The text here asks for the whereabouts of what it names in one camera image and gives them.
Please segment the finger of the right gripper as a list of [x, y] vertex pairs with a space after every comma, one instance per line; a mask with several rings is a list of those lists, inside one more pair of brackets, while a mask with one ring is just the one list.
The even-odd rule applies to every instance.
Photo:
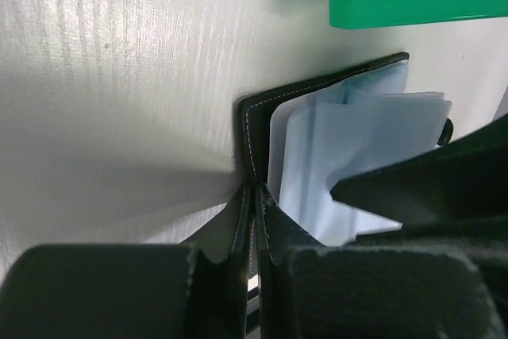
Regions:
[[429, 246], [507, 258], [507, 118], [427, 152], [343, 179], [333, 200], [402, 223], [357, 245]]

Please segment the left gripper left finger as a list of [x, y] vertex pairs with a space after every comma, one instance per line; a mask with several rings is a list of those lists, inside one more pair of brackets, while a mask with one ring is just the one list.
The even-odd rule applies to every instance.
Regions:
[[242, 338], [251, 190], [177, 245], [39, 245], [1, 287], [4, 338]]

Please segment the black leather card holder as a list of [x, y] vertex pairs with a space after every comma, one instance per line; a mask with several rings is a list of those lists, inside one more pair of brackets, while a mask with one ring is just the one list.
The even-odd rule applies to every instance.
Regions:
[[292, 245], [339, 247], [403, 227], [401, 218], [336, 202], [331, 191], [448, 143], [452, 103], [438, 91], [407, 92], [408, 71], [409, 56], [400, 52], [239, 102], [241, 157], [256, 192], [260, 286]]

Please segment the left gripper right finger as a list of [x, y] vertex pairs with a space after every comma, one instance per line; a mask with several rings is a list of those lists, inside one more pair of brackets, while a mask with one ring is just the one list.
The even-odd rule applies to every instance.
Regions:
[[424, 225], [326, 247], [255, 193], [264, 338], [501, 338], [504, 220]]

